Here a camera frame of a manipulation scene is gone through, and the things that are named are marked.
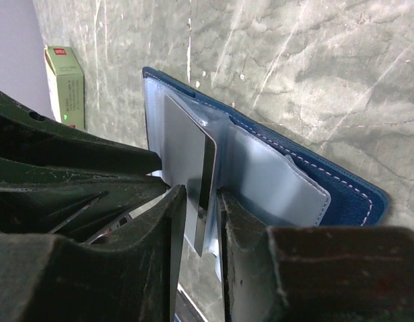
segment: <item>scratch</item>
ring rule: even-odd
[[[94,35],[93,35],[93,43],[95,44],[95,66],[97,69],[97,109],[99,109],[99,82],[98,82],[98,77],[99,77],[99,71],[98,71],[98,47],[97,47],[97,22],[98,22],[98,13],[99,13],[99,7],[101,6],[101,0],[96,0],[96,12],[95,12],[95,16],[93,17],[93,30],[94,30]]]
[[[104,0],[104,24],[105,24],[105,61],[108,63],[107,0]]]
[[[395,67],[397,62],[401,59],[403,55],[414,45],[414,40],[396,57],[395,60],[392,61],[392,63],[389,65],[389,67],[386,68],[386,70],[380,75],[380,77],[376,80],[376,82],[367,89],[359,98],[358,100],[352,105],[352,107],[348,110],[348,112],[340,119],[338,123],[333,127],[333,129],[330,131],[329,135],[327,136],[326,140],[321,145],[321,148],[323,149],[325,145],[327,144],[327,141],[331,138],[331,136],[336,132],[336,130],[341,126],[342,122],[345,121],[345,119],[353,112],[353,110],[360,104],[360,102],[366,97],[372,94],[375,87],[385,78],[385,76]]]
[[[223,59],[225,58],[225,56],[227,56],[228,54],[229,54],[229,50],[228,50],[228,47],[229,47],[229,44],[230,44],[230,42],[231,42],[231,39],[233,38],[233,36],[234,36],[234,31],[235,31],[235,28],[238,26],[238,24],[240,23],[240,20],[241,20],[241,14],[242,14],[242,9],[244,8],[244,4],[245,4],[245,2],[246,2],[246,0],[242,0],[242,2],[241,2],[241,4],[240,4],[240,6],[238,7],[238,13],[235,15],[234,14],[234,16],[233,16],[233,18],[232,18],[232,24],[231,24],[231,31],[230,31],[230,33],[229,33],[229,37],[227,37],[227,40],[226,40],[226,43],[225,43],[225,46],[223,47],[223,50],[222,50],[222,52],[221,52],[221,55],[220,55],[220,59],[219,59],[219,63],[217,64],[217,68],[216,68],[216,70],[215,70],[215,74],[213,75],[213,77],[212,77],[212,79],[211,79],[211,86],[214,86],[214,83],[215,83],[215,78],[217,77],[217,74],[219,73],[219,71],[220,71],[220,67],[221,67],[221,65],[223,64]]]
[[[290,35],[287,37],[286,41],[281,46],[281,48],[277,48],[277,50],[275,52],[275,55],[274,55],[275,59],[268,66],[268,72],[266,73],[266,76],[264,77],[264,79],[262,81],[262,86],[260,87],[260,91],[259,91],[258,95],[256,96],[256,99],[254,100],[253,106],[250,109],[250,111],[248,112],[248,115],[250,115],[251,112],[253,112],[253,109],[256,107],[256,104],[258,103],[259,97],[262,94],[266,83],[268,82],[268,80],[271,77],[272,73],[275,71],[275,68],[277,67],[278,61],[280,60],[283,52],[286,50],[287,45],[289,44],[290,40],[293,38],[293,35],[295,34],[295,31],[298,28],[298,26],[299,26],[299,24],[300,24],[300,22],[303,18],[303,15],[305,13],[305,10],[306,10],[308,4],[309,4],[309,0],[307,0],[307,2],[305,2],[305,5],[303,6],[303,8],[301,10],[301,13],[298,16],[298,19],[297,19],[295,25],[293,26],[293,28],[290,32]]]
[[[192,19],[189,18],[189,45],[187,46],[187,82],[191,83]]]

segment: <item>white stitching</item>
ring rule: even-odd
[[[146,72],[146,74],[147,74],[147,75],[150,75],[152,78],[154,78],[154,79],[156,79],[156,80],[158,80],[158,81],[162,82],[159,78],[157,78],[156,76],[154,76],[154,75],[150,74],[149,72]],[[175,87],[173,87],[172,85],[169,85],[169,84],[166,84],[166,85],[167,85],[167,86],[172,87],[172,88],[173,88],[173,89],[175,89],[176,91],[179,91],[178,89],[176,89],[176,88],[175,88]],[[211,104],[208,104],[208,103],[206,103],[206,102],[202,102],[202,101],[200,101],[200,100],[198,100],[198,99],[196,99],[196,98],[193,98],[193,99],[194,99],[194,100],[196,100],[196,101],[198,101],[198,102],[200,102],[201,104],[205,104],[205,105],[211,106],[212,108],[214,108],[214,109],[215,109],[215,107],[214,107],[214,106],[212,106]],[[243,125],[244,127],[248,128],[248,129],[249,129],[252,133],[256,134],[257,136],[261,136],[259,133],[257,133],[256,131],[254,131],[251,127],[249,127],[248,125],[246,125],[246,124],[242,123],[239,119],[236,119],[236,117],[234,117],[234,116],[230,115],[230,114],[229,114],[229,113],[227,113],[227,112],[224,112],[224,113],[228,114],[228,115],[229,115],[232,119],[234,119],[234,120],[235,120],[236,122],[238,122],[239,124],[241,124],[241,125]],[[318,169],[318,170],[320,170],[320,171],[322,171],[322,172],[326,173],[328,176],[330,176],[330,177],[332,177],[332,178],[335,178],[336,180],[340,181],[342,184],[344,184],[344,185],[348,186],[349,188],[351,188],[351,189],[355,190],[355,191],[356,191],[359,195],[361,195],[362,197],[364,197],[365,199],[367,199],[367,200],[368,200],[368,202],[369,202],[369,210],[368,210],[368,212],[366,213],[365,218],[363,218],[363,221],[362,221],[362,223],[361,223],[360,225],[361,225],[361,226],[363,226],[363,225],[366,223],[366,221],[368,220],[368,217],[369,217],[370,213],[372,212],[372,207],[373,207],[373,205],[374,205],[374,203],[372,202],[372,200],[371,200],[371,199],[369,199],[369,197],[368,197],[368,195],[367,195],[367,194],[365,194],[365,193],[360,193],[360,190],[359,190],[359,189],[357,189],[357,188],[354,188],[354,187],[352,186],[352,184],[348,184],[346,181],[341,180],[341,178],[339,178],[339,177],[337,177],[337,176],[332,176],[332,174],[331,174],[331,173],[329,173],[328,171],[325,171],[325,169],[318,167],[318,166],[317,166],[316,164],[314,164],[314,163],[310,163],[309,161],[306,161],[305,159],[303,159],[302,157],[298,156],[298,155],[297,155],[297,154],[295,154],[294,152],[291,152],[290,150],[286,149],[284,146],[281,146],[280,144],[278,144],[278,143],[276,143],[276,142],[274,142],[274,141],[271,141],[270,139],[267,139],[267,138],[266,138],[266,137],[264,137],[264,136],[261,136],[261,137],[262,137],[262,138],[264,138],[265,140],[267,140],[268,142],[271,142],[271,143],[272,143],[272,144],[274,144],[275,146],[278,146],[279,148],[283,149],[284,151],[286,151],[286,152],[290,152],[293,156],[296,156],[298,159],[300,159],[300,160],[304,161],[305,163],[309,164],[310,166],[312,166],[312,167],[314,167],[314,168],[316,168],[316,169]]]

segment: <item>gray stone surface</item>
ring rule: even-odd
[[[163,70],[391,196],[414,229],[414,0],[34,0],[45,43],[72,46],[88,131],[146,147],[141,68]],[[223,319],[212,256],[181,282]]]

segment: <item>gray wall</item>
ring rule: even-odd
[[[43,41],[31,0],[0,0],[0,90],[52,116]]]

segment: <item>green box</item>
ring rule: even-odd
[[[85,129],[85,82],[74,52],[70,47],[47,46],[44,60],[55,119]]]

